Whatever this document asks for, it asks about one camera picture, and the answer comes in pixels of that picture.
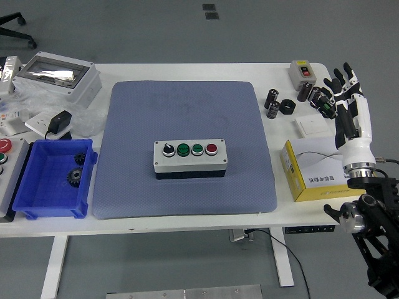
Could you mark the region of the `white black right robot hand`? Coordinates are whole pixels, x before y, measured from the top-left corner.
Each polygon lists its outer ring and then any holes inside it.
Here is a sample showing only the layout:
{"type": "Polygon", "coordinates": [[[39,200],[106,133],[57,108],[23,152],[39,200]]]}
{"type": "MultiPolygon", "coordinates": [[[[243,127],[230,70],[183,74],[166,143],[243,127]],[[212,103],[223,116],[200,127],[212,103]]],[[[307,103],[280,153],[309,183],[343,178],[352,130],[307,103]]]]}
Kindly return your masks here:
{"type": "Polygon", "coordinates": [[[376,161],[370,149],[372,125],[367,99],[348,63],[344,63],[344,71],[334,69],[335,77],[325,78],[324,83],[335,101],[335,146],[342,155],[344,172],[352,176],[356,171],[373,171],[376,161]]]}

